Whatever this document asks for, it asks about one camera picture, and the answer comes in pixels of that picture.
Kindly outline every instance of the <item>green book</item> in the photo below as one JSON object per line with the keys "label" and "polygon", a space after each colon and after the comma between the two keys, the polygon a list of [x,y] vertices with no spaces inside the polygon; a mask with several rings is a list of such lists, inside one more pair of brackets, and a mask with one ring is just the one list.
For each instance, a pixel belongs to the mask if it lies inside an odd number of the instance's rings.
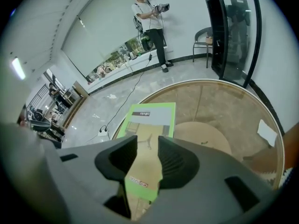
{"label": "green book", "polygon": [[117,135],[138,135],[138,129],[142,125],[155,126],[155,132],[159,135],[173,138],[175,126],[176,103],[150,103],[132,105]]}
{"label": "green book", "polygon": [[132,105],[117,135],[137,135],[137,156],[125,178],[129,195],[154,201],[162,180],[162,165],[158,158],[158,137],[173,138],[175,103]]}

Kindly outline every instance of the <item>gray tile floor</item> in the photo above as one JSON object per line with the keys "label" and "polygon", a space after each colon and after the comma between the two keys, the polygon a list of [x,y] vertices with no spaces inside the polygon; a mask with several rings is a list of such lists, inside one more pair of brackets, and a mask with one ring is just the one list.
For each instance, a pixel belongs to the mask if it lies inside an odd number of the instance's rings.
{"label": "gray tile floor", "polygon": [[[100,142],[103,137],[98,136],[99,129],[106,125],[116,114],[133,90],[140,75],[121,80],[91,95],[73,118],[66,131],[62,148]],[[108,131],[110,137],[132,104],[140,102],[148,95],[170,84],[200,78],[219,78],[211,69],[211,61],[209,61],[209,68],[206,69],[205,58],[196,59],[194,63],[192,60],[175,63],[174,67],[169,68],[168,73],[163,73],[160,68],[145,72],[134,92],[109,124]],[[255,94],[250,86],[247,89]]]}

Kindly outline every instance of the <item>glass cabinet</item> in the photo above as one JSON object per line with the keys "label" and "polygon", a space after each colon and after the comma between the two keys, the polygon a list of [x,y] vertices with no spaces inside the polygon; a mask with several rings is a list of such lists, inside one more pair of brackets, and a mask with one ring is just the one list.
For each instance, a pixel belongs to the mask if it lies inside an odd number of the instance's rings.
{"label": "glass cabinet", "polygon": [[213,30],[212,69],[219,79],[246,88],[261,43],[258,0],[206,0]]}

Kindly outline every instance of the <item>person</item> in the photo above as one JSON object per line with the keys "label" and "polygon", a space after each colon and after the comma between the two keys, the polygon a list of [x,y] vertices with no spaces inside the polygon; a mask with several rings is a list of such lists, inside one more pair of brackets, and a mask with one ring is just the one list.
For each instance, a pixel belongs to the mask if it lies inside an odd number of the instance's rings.
{"label": "person", "polygon": [[51,115],[51,120],[54,124],[56,124],[58,122],[58,115],[56,115],[55,113],[53,112],[50,112],[50,115]]}
{"label": "person", "polygon": [[56,99],[58,102],[62,102],[62,104],[66,108],[70,108],[71,105],[69,103],[67,103],[66,100],[59,94],[59,90],[53,89],[52,83],[49,84],[49,91],[50,91],[51,95],[54,96],[54,99]]}
{"label": "person", "polygon": [[168,72],[167,67],[171,67],[173,64],[165,59],[163,28],[157,18],[159,13],[156,13],[145,0],[137,0],[132,5],[132,10],[134,16],[141,22],[143,31],[147,32],[157,49],[157,56],[162,71]]}

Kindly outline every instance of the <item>camera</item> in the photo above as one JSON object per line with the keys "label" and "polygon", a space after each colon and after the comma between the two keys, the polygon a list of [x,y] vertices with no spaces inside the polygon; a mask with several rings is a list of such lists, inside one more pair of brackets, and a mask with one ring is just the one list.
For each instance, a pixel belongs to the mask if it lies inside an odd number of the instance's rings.
{"label": "camera", "polygon": [[157,13],[164,13],[169,10],[169,3],[154,5],[153,8]]}

